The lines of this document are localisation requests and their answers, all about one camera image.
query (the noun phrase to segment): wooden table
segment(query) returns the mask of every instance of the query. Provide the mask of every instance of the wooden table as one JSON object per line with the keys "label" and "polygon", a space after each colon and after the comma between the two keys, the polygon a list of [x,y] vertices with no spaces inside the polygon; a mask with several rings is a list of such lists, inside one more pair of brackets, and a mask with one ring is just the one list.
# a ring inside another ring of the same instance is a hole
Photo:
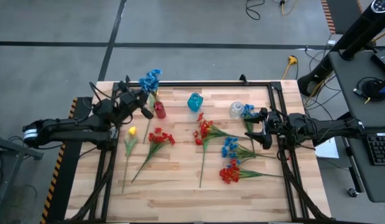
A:
{"label": "wooden table", "polygon": [[[281,81],[288,113],[304,113],[296,81]],[[110,94],[113,82],[98,82],[97,87]],[[215,126],[230,134],[243,135],[245,128],[240,119],[230,119],[230,104],[241,101],[254,105],[258,111],[269,107],[267,89],[260,86],[233,87],[160,87],[159,99],[163,102],[167,117],[154,118],[149,132],[161,127],[174,135],[175,146],[165,146],[151,159],[148,165],[131,183],[138,168],[147,156],[148,140],[143,144],[148,120],[134,112],[130,125],[121,128],[118,151],[114,168],[111,197],[107,222],[258,222],[290,221],[285,184],[278,177],[255,177],[242,179],[238,183],[225,184],[219,176],[228,160],[221,157],[224,138],[210,141],[206,152],[202,187],[199,178],[202,164],[202,146],[194,143],[192,133],[197,129],[197,113],[187,107],[191,93],[197,92],[204,97],[201,111],[205,118],[213,120]],[[122,194],[125,168],[124,137],[127,130],[137,127],[138,143],[133,149],[126,174],[126,187]],[[255,124],[255,130],[261,130]],[[263,150],[255,142],[256,152],[276,156],[276,138],[269,150]],[[251,149],[250,141],[239,141]],[[304,143],[312,146],[311,141]],[[81,153],[91,149],[85,143]],[[322,178],[315,152],[310,149],[296,150],[304,189],[326,215],[330,216]],[[66,218],[72,217],[84,204],[93,191],[99,151],[85,154],[79,161]],[[277,159],[257,157],[243,164],[245,169],[266,174],[282,175],[281,163]],[[294,191],[297,213],[301,217],[297,193]]]}

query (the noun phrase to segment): gray floor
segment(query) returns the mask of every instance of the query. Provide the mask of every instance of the gray floor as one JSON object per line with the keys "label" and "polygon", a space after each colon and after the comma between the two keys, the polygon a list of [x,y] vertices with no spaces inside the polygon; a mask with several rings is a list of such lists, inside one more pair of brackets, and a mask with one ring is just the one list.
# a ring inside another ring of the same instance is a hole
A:
{"label": "gray floor", "polygon": [[[369,0],[361,0],[365,8]],[[1,41],[107,42],[120,0],[0,0]],[[117,42],[175,42],[226,44],[323,45],[330,33],[320,0],[300,0],[289,17],[272,1],[251,20],[243,0],[128,0]],[[385,45],[385,38],[380,42]],[[22,126],[37,119],[65,118],[72,99],[91,96],[88,82],[97,81],[105,48],[0,47],[0,135],[21,135]],[[309,50],[315,55],[317,50]],[[309,72],[310,58],[303,50],[241,49],[133,49],[115,48],[105,80],[136,80],[153,68],[164,71],[163,80],[235,80],[242,73],[251,80],[280,79],[287,57],[299,58],[299,75]],[[296,67],[287,76],[294,79]],[[330,86],[338,88],[336,79]],[[334,91],[324,89],[323,102]],[[347,111],[342,94],[326,108],[333,118]],[[329,119],[323,109],[310,110]],[[52,175],[58,149],[47,151],[40,162],[26,160],[16,180],[7,220],[37,223]],[[371,203],[366,194],[351,198],[348,171],[319,161],[332,215],[340,220],[385,223],[384,203]],[[30,197],[33,185],[37,199]]]}

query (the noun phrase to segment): yellow flower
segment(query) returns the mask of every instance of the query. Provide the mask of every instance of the yellow flower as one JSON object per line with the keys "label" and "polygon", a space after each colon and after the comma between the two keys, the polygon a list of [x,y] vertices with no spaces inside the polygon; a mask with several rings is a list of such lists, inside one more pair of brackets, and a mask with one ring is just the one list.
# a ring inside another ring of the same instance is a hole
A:
{"label": "yellow flower", "polygon": [[129,129],[129,134],[130,134],[131,136],[135,135],[136,133],[137,133],[137,128],[136,128],[136,127],[131,127],[131,128]]}

